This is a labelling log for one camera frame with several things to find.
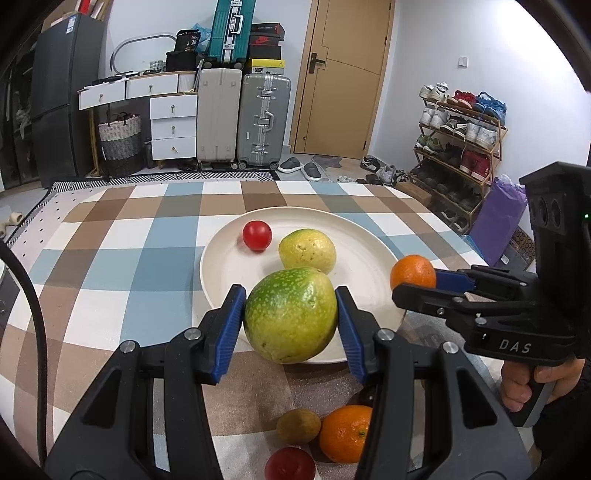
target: wooden door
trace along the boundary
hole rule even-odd
[[[391,8],[391,0],[318,1],[294,152],[363,156]]]

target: gray slipper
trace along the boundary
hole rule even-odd
[[[318,170],[318,166],[314,162],[307,163],[301,169],[301,172],[308,181],[318,181],[322,178],[322,173]]]
[[[281,173],[293,173],[299,169],[301,169],[301,162],[295,157],[288,158],[277,167]]]

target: shoe rack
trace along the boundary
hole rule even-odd
[[[474,223],[474,220],[478,216],[478,213],[480,212],[480,207],[482,206],[482,202],[484,201],[484,198],[486,197],[486,195],[490,191],[490,186],[491,186],[492,180],[495,178],[495,170],[499,166],[499,163],[502,161],[503,140],[504,140],[506,134],[508,133],[508,130],[501,125],[501,122],[497,118],[494,118],[492,116],[484,115],[480,112],[475,112],[474,110],[470,110],[468,108],[464,108],[461,106],[448,105],[445,102],[433,102],[430,100],[425,100],[423,98],[421,98],[421,100],[423,100],[425,106],[430,107],[431,105],[434,105],[434,107],[433,107],[434,109],[441,107],[441,108],[447,110],[448,112],[450,112],[450,114],[452,114],[452,115],[459,115],[459,116],[462,116],[466,119],[476,120],[478,122],[486,124],[487,128],[489,128],[491,130],[495,130],[497,133],[495,145],[490,150],[487,150],[486,148],[483,148],[480,145],[475,144],[474,142],[462,140],[461,138],[455,137],[454,135],[451,135],[451,134],[444,132],[442,130],[435,129],[433,127],[427,127],[427,126],[421,125],[421,124],[418,125],[419,129],[421,130],[422,135],[433,136],[434,134],[440,134],[444,138],[450,138],[450,139],[456,140],[460,144],[463,144],[464,150],[474,150],[474,151],[479,152],[481,154],[487,155],[491,159],[490,173],[483,181],[480,181],[479,179],[474,178],[472,175],[463,172],[459,168],[453,167],[449,163],[446,163],[438,156],[436,156],[426,150],[423,150],[422,148],[417,148],[417,147],[414,148],[414,154],[417,157],[417,162],[419,164],[422,163],[426,158],[428,158],[429,160],[432,160],[433,162],[435,162],[435,163],[443,166],[444,168],[454,172],[455,174],[459,175],[467,182],[472,183],[473,187],[476,187],[477,191],[479,191],[480,194],[482,195],[482,201],[471,212],[468,212],[468,211],[464,210],[464,208],[460,207],[457,203],[450,200],[444,194],[442,194],[442,193],[438,192],[437,190],[432,189],[428,185],[424,184],[417,176],[410,174],[413,182],[416,183],[417,185],[419,185],[423,190],[431,193],[434,200],[441,201],[441,203],[443,203],[444,205],[449,206],[452,210],[454,210],[458,214],[464,216],[468,220],[469,226],[468,226],[467,231],[469,231],[470,228],[472,228],[472,225]]]

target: checkered tablecloth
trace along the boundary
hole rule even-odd
[[[194,181],[58,193],[13,246],[30,272],[46,323],[50,447],[120,342],[166,342],[199,324],[209,310],[199,260],[214,233],[245,212],[274,206],[343,216],[374,233],[398,258],[420,254],[451,270],[482,263],[424,206],[389,187]],[[427,345],[461,343],[440,321],[415,314],[407,315],[401,330]],[[493,361],[474,362],[489,384],[498,380]],[[0,413],[34,458],[36,372],[30,310],[19,292],[0,345]],[[242,348],[220,385],[204,388],[207,409],[215,412],[209,422],[225,478],[263,477],[269,455],[282,446],[274,432],[282,413],[306,407],[323,416],[360,388],[346,364],[281,366]],[[155,451],[166,468],[159,383],[155,399]],[[414,458],[420,456],[421,425],[417,417]],[[352,478],[355,466],[332,464],[310,448],[320,478]]]

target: blue sneaker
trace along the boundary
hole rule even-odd
[[[474,105],[472,105],[472,109],[476,112],[484,112],[484,110],[486,110],[486,107],[489,106],[489,103],[494,100],[493,97],[491,97],[488,93],[486,92],[480,92],[480,95],[478,97],[476,97],[476,103]]]
[[[485,115],[490,115],[501,121],[505,126],[505,116],[507,115],[507,105],[499,100],[492,99],[484,110]]]

